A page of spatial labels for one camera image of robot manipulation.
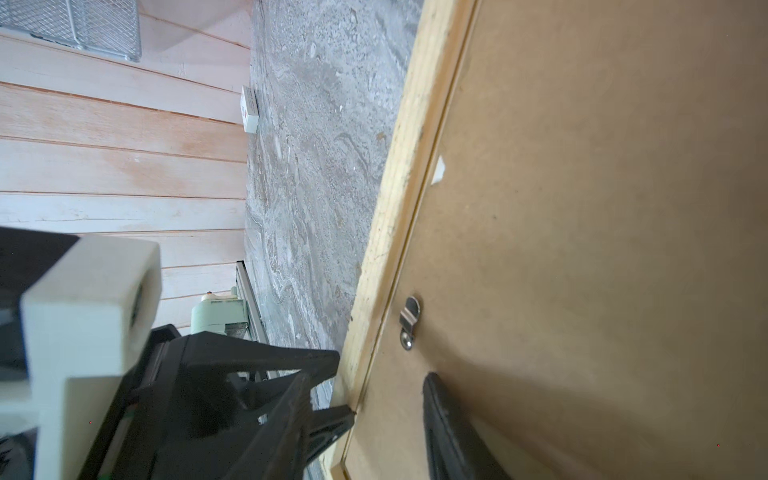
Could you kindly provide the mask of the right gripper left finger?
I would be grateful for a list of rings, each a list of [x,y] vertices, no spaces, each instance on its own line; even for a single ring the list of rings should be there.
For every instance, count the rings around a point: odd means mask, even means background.
[[[310,378],[299,373],[267,423],[227,470],[223,479],[302,479],[312,414]]]

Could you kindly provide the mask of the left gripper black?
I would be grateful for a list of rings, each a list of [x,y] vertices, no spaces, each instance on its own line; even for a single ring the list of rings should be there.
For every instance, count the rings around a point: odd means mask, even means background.
[[[121,381],[79,474],[82,479],[222,479],[240,456],[238,372],[335,376],[335,350],[278,347],[221,334],[151,331]],[[306,468],[354,425],[348,406],[279,405],[259,434],[261,468]]]

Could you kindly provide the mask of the light wooden picture frame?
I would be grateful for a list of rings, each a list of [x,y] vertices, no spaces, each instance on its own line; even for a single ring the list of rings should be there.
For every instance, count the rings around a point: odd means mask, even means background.
[[[423,5],[334,381],[333,404],[356,422],[321,457],[329,479],[428,475],[422,384],[439,340],[433,305],[407,277],[478,7]]]

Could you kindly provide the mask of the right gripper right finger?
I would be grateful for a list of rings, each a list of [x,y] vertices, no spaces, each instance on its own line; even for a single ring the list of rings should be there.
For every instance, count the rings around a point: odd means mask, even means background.
[[[435,372],[423,383],[423,424],[431,479],[510,479]]]

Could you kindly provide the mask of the brown cardboard backing board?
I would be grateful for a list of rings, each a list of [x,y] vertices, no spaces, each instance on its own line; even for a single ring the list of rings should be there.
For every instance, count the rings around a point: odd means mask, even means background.
[[[767,5],[485,1],[345,467],[436,373],[516,478],[767,475]]]

